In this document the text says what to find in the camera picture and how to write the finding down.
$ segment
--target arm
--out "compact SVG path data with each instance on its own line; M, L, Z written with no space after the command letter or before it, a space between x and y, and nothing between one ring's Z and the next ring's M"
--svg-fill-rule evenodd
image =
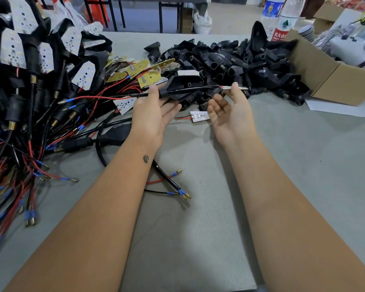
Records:
M148 98L136 101L127 140L6 292L119 289L151 162L165 126L181 108L177 102L158 98L152 86Z
M365 291L365 265L277 165L258 138L250 105L233 85L208 112L243 197L269 291Z

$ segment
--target person's left hand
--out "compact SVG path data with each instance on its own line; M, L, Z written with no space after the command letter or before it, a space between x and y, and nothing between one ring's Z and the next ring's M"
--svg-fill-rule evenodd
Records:
M181 109L180 103L168 99L160 99L157 86L151 85L149 95L138 98L134 104L130 135L150 146L154 153L161 147L166 125Z

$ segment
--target clear plastic bottle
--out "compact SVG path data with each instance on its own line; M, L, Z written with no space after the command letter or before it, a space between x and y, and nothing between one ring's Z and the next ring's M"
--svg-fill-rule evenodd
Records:
M265 2L261 23L263 24L268 39L270 39L273 34L284 2L285 0L266 0Z
M295 26L295 23L299 19L305 2L306 0L287 0L285 2L271 41L284 40L289 30Z

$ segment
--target bottle label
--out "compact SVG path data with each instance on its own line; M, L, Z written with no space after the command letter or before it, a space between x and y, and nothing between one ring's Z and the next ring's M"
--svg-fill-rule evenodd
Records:
M280 16L271 41L283 41L289 30L293 28L298 19L298 17Z
M271 2L266 1L262 11L262 16L265 17L278 17L281 12L281 8L284 2Z

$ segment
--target forearm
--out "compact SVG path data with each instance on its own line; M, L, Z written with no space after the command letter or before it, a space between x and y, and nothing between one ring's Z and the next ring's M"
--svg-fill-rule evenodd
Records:
M129 136L5 291L117 291L155 154L149 150Z
M258 138L226 148L269 291L365 291L365 266Z

